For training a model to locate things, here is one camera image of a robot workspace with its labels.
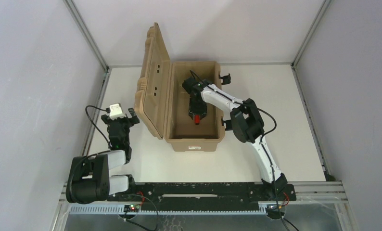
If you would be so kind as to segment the red black screwdriver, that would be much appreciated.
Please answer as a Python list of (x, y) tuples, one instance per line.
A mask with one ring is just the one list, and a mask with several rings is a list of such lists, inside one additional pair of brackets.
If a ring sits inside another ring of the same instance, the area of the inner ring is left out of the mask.
[(194, 116), (194, 123), (195, 123), (196, 125), (199, 125), (199, 124), (200, 124), (200, 116), (199, 116), (199, 115), (195, 115), (195, 116)]

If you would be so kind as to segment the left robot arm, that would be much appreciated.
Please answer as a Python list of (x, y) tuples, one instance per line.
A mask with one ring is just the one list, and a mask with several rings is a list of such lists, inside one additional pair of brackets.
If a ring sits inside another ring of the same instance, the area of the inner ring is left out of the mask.
[(105, 201), (116, 193), (135, 192), (132, 175), (111, 175), (110, 170), (130, 162), (130, 128), (140, 122), (133, 108), (130, 116), (123, 113), (119, 104), (111, 105), (101, 116), (107, 126), (107, 150), (88, 156), (75, 157), (66, 185), (66, 199), (69, 203), (90, 204)]

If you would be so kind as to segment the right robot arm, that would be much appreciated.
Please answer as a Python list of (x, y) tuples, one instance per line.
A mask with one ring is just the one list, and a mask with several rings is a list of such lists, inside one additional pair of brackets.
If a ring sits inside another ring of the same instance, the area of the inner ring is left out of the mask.
[(183, 89), (192, 97), (211, 104), (229, 113), (230, 119), (223, 121), (226, 130), (231, 130), (237, 140), (252, 146), (256, 152), (257, 163), (261, 171), (261, 181), (268, 194), (276, 198), (287, 186), (287, 179), (277, 166), (265, 139), (262, 110), (252, 99), (241, 100), (225, 93), (209, 81), (196, 81), (190, 77), (182, 83)]

